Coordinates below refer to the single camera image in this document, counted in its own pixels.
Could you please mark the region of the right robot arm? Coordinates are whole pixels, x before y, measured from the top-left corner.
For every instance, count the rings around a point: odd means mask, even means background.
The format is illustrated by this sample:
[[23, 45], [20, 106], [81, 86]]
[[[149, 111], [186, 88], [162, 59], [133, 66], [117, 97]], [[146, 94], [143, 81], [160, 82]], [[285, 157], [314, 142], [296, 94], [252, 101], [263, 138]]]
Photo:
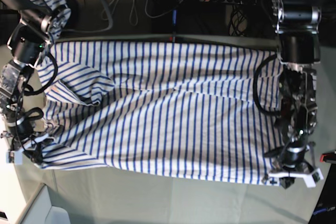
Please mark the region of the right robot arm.
[[1, 116], [7, 127], [3, 136], [10, 142], [7, 161], [14, 163], [26, 156], [43, 168], [104, 167], [98, 147], [90, 154], [75, 147], [75, 153], [70, 154], [50, 146], [52, 138], [62, 137], [62, 127], [36, 132], [33, 122], [43, 117], [43, 111], [38, 107], [23, 110], [25, 96], [44, 92], [53, 92], [54, 101], [59, 103], [98, 106], [112, 87], [111, 79], [99, 71], [101, 63], [93, 57], [71, 64], [69, 60], [57, 62], [50, 53], [71, 15], [67, 0], [1, 1], [21, 15], [7, 43], [13, 58], [1, 72]]

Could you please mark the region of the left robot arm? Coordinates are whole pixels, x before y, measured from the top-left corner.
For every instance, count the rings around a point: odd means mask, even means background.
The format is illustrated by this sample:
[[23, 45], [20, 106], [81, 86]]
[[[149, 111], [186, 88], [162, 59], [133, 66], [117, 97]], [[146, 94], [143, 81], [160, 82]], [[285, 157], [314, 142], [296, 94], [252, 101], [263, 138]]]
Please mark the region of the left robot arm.
[[[289, 188], [301, 178], [308, 188], [316, 187], [323, 174], [314, 160], [314, 142], [308, 140], [317, 126], [314, 65], [320, 62], [319, 25], [322, 8], [331, 0], [260, 0], [277, 35], [277, 50], [257, 67], [253, 78], [253, 101], [263, 115], [275, 118], [282, 145], [269, 150], [265, 158], [273, 159], [273, 168], [263, 178]], [[267, 110], [260, 104], [258, 79], [262, 69], [279, 61], [282, 72], [278, 81], [281, 104], [279, 110]]]

